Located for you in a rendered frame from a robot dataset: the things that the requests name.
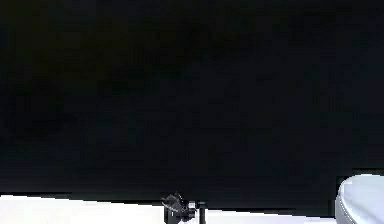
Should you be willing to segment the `white toilet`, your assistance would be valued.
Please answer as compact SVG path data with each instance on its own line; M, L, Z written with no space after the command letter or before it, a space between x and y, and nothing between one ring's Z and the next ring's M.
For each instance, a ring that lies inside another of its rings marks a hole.
M335 199L337 224L384 224L384 176L361 174L344 180Z

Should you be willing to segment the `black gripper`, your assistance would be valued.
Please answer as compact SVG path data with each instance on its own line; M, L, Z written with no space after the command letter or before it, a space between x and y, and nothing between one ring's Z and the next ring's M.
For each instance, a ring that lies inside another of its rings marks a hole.
M182 196L175 192L163 198L165 224L180 224L189 221L189 204Z

